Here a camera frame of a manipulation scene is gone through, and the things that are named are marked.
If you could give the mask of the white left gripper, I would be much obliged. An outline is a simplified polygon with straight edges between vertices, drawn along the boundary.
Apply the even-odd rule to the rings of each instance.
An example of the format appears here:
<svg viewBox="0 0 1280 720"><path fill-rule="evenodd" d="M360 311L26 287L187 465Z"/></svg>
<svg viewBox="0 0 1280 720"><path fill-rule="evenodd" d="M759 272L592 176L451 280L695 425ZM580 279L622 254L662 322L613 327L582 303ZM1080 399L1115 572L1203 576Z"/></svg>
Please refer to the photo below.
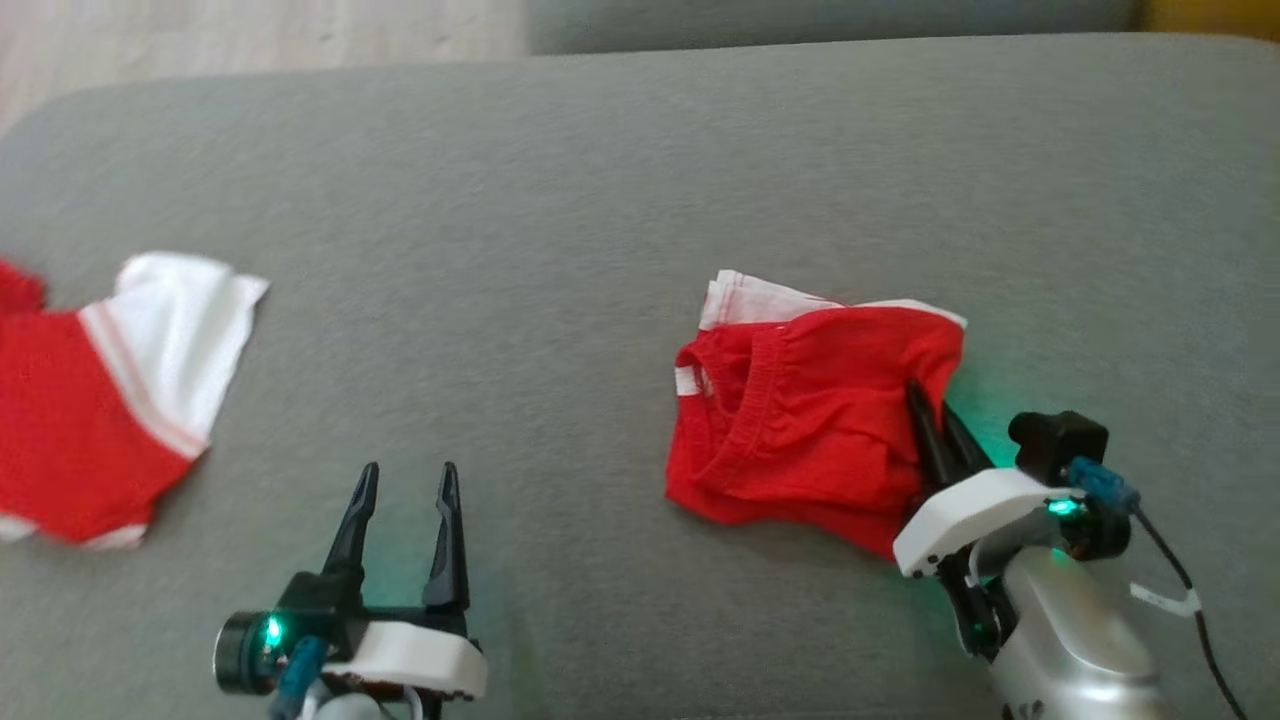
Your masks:
<svg viewBox="0 0 1280 720"><path fill-rule="evenodd" d="M364 466L323 565L324 575L364 574L365 541L376 507L379 475L378 462ZM325 664L321 679L328 685L353 682L378 694L398 685L440 701L474 701L485 696L488 662L467 624L468 569L454 462L443 465L435 510L440 524L425 585L425 607L375 606L358 611L364 635L348 659Z"/></svg>

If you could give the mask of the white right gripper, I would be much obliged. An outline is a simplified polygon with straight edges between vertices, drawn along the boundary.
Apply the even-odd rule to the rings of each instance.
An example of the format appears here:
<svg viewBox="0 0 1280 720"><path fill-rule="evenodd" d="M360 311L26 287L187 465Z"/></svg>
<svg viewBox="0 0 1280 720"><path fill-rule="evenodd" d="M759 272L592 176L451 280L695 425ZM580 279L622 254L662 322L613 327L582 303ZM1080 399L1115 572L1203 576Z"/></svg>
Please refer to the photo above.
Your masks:
<svg viewBox="0 0 1280 720"><path fill-rule="evenodd" d="M1019 469L995 468L951 404L943 404L942 419L918 380L908 382L906 402L922 488L934 495L893 539L893 559L902 577L933 577L947 556L1061 497L1060 488Z"/></svg>

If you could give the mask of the red shorts with white stripes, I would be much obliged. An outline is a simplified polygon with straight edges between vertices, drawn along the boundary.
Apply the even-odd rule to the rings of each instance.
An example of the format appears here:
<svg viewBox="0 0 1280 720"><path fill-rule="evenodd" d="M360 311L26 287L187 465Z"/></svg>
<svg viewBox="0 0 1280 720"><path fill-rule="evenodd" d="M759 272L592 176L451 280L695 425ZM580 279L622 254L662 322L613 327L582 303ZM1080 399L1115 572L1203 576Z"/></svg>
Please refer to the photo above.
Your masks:
<svg viewBox="0 0 1280 720"><path fill-rule="evenodd" d="M940 415L968 322L723 269L675 359L666 496L710 521L815 527L884 560L922 475L908 386Z"/></svg>

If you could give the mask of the red shirt with white sleeves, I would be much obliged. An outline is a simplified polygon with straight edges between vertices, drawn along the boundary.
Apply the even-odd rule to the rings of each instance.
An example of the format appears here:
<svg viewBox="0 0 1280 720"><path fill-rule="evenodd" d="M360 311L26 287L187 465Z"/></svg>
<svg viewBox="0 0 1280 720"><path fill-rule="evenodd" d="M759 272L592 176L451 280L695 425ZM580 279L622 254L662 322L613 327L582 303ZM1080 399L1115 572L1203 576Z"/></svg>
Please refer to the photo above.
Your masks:
<svg viewBox="0 0 1280 720"><path fill-rule="evenodd" d="M110 296L52 310L44 281L0 258L0 542L140 544L209 450L269 287L142 252Z"/></svg>

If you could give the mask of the large grey sofa seat cushion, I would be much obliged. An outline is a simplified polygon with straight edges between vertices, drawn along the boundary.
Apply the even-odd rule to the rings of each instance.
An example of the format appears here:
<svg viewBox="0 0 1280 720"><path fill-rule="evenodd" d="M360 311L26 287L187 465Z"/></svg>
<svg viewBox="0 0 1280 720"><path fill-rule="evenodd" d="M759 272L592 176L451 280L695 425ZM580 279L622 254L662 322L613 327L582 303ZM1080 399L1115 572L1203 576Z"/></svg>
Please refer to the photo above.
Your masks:
<svg viewBox="0 0 1280 720"><path fill-rule="evenodd" d="M484 700L449 720L996 720L943 592L664 497L672 366L736 269L965 316L948 398L1107 461L1280 720L1280 46L914 38L122 86L0 136L50 301L200 252L271 288L137 550L0 544L0 720L262 720L215 635L321 565L381 466L370 603L417 600L460 466Z"/></svg>

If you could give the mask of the small grey sofa cushion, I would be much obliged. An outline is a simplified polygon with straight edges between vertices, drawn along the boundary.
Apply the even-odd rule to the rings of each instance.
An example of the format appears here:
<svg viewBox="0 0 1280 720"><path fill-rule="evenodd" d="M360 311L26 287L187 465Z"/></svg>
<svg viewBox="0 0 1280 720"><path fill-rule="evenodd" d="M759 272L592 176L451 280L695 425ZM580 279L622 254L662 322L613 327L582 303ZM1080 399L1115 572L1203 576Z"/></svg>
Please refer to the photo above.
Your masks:
<svg viewBox="0 0 1280 720"><path fill-rule="evenodd" d="M526 0L535 55L1126 32L1142 0Z"/></svg>

